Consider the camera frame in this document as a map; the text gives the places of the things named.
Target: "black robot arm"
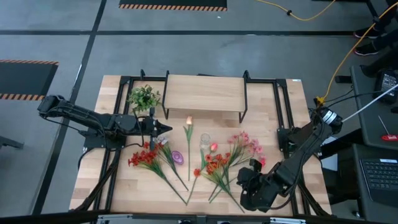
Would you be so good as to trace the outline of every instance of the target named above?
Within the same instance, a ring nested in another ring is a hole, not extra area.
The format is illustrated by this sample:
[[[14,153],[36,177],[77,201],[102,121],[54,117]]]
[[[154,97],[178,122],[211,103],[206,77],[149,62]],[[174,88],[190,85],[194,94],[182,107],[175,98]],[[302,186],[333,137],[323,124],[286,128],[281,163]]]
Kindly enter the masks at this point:
[[[156,138],[172,130],[171,127],[153,119],[154,108],[151,108],[149,116],[142,117],[143,120],[139,121],[136,116],[126,114],[95,113],[70,103],[62,96],[46,96],[37,109],[43,118],[64,117],[96,130],[107,139],[114,139],[119,135],[145,135]],[[86,136],[88,132],[80,131],[80,134]]]
[[[251,160],[250,165],[253,169],[244,167],[238,173],[238,185],[243,189],[241,205],[247,210],[258,209],[262,212],[284,207],[289,203],[298,185],[303,165],[319,150],[330,134],[340,131],[341,126],[341,117],[336,113],[327,108],[317,109],[312,122],[303,128],[294,128],[288,134],[289,143],[297,148],[288,159],[278,162],[268,174],[260,173],[261,164],[254,159]],[[271,207],[278,194],[290,197],[281,206]]]

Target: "metal rod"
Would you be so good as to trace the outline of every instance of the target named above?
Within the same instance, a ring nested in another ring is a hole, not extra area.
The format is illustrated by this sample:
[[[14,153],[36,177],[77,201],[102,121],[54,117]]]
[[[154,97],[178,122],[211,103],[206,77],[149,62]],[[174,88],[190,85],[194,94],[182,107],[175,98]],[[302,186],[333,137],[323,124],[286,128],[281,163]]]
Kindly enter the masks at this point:
[[[386,133],[387,133],[388,135],[390,135],[390,133],[388,133],[387,128],[386,128],[386,125],[384,125],[384,122],[383,122],[383,120],[381,119],[380,115],[379,115],[379,120],[380,120],[381,124],[383,125],[384,130],[386,130]]]

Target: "concrete floor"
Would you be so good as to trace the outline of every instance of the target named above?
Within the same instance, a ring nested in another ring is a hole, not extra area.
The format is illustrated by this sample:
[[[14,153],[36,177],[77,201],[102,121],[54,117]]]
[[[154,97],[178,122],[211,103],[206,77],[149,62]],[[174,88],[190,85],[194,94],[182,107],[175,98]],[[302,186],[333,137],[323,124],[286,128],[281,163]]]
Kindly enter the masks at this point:
[[[2,30],[91,30],[100,2],[2,0],[0,34]],[[311,0],[278,3],[300,17],[310,17],[328,4]],[[373,4],[379,14],[386,6],[382,1]],[[336,31],[359,29],[371,21],[367,5],[352,2],[337,2],[318,19],[300,22],[254,0],[228,0],[227,12],[133,11],[119,9],[118,0],[107,0],[99,30]],[[0,58],[59,61],[49,94],[68,98],[88,39],[88,35],[0,35]],[[240,77],[249,70],[252,77],[301,79],[308,107],[314,107],[312,98],[324,94],[355,42],[348,36],[97,35],[76,104],[94,108],[103,75],[138,75],[144,69],[153,76],[164,76],[170,70]],[[375,58],[352,55],[339,74],[349,75],[350,66]],[[329,97],[349,89],[350,85],[334,84]],[[346,117],[356,110],[353,102],[334,109]],[[28,215],[35,202],[58,129],[37,116],[38,104],[0,100],[0,135],[25,143],[23,150],[1,149],[0,217]],[[351,119],[341,134],[358,126],[358,119]],[[74,130],[67,131],[43,213],[68,210],[83,141]],[[335,205],[332,210],[339,217],[349,217],[348,207]]]

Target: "glass cup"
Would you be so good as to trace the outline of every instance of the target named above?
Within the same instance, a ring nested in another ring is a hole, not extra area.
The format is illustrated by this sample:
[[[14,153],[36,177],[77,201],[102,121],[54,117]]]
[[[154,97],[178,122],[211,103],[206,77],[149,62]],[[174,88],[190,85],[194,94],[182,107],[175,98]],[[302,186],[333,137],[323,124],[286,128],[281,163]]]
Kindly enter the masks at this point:
[[[210,135],[207,133],[203,133],[200,136],[200,149],[204,152],[208,151],[210,148]]]

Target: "wooden platform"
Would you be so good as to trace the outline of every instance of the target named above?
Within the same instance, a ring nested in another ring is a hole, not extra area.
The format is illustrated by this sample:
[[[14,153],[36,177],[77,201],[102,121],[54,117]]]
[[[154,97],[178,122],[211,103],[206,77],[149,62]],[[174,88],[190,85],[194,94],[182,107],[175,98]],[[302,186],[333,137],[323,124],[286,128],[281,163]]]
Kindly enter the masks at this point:
[[[169,75],[166,109],[244,111],[244,81],[234,77]]]
[[[104,76],[95,111],[99,113],[113,112],[120,78],[120,76]],[[134,87],[144,86],[145,84],[163,93],[164,82],[136,81],[134,82]],[[287,80],[287,86],[294,123],[298,127],[303,126],[310,120],[302,84],[297,80]],[[283,158],[277,143],[276,129],[278,128],[278,121],[272,85],[248,83],[247,91],[249,109],[245,117],[245,122],[242,124],[239,124],[235,112],[217,111],[172,110],[169,119],[166,120],[161,106],[156,107],[155,117],[159,119],[161,123],[173,127],[173,130],[165,135],[169,138],[172,150],[180,151],[185,158],[184,165],[177,166],[177,170],[189,189],[192,187],[193,177],[191,173],[191,181],[188,181],[187,141],[182,128],[182,126],[186,125],[185,122],[188,115],[193,116],[194,124],[191,140],[190,172],[193,172],[195,168],[200,166],[199,143],[200,135],[203,133],[208,133],[211,136],[212,142],[218,142],[218,153],[223,153],[229,150],[229,146],[226,143],[227,138],[245,130],[249,133],[250,137],[257,138],[260,145],[264,147],[264,154],[267,156],[267,164],[262,172],[269,171],[277,161]],[[280,101],[284,102],[282,90],[280,90],[280,96]],[[122,97],[122,107],[120,111],[123,111],[123,102],[125,98],[126,96],[124,95]],[[127,139],[128,144],[139,141],[140,139],[137,137],[128,137]],[[185,206],[172,189],[154,173],[142,168],[128,166],[127,160],[132,156],[132,153],[140,150],[142,149],[132,146],[122,151],[111,207],[112,212],[253,216],[263,216],[265,214],[280,216],[292,215],[290,204],[280,210],[270,210],[267,213],[246,211],[246,213],[243,214],[225,193],[219,194],[213,203],[209,204],[208,197],[215,185],[203,177],[198,179],[192,198],[189,204]],[[90,191],[93,190],[100,175],[103,155],[104,149],[94,149],[82,160],[70,208],[79,206]],[[183,198],[187,199],[189,192],[184,189],[183,185],[178,181],[176,176],[174,176],[170,168],[167,166],[163,166],[163,168],[173,186],[175,186]],[[239,168],[240,167],[234,167],[231,169],[230,177],[237,176]],[[331,213],[319,161],[312,157],[304,165],[303,173],[306,185],[315,200],[324,210]],[[104,208],[107,191],[108,187],[105,186],[100,208]],[[231,184],[231,191],[235,199],[239,201],[241,193],[240,186],[235,183]],[[285,200],[286,198],[278,196],[273,206],[278,206],[284,203]],[[300,204],[298,206],[299,211],[303,213],[300,194],[297,194],[297,201]]]

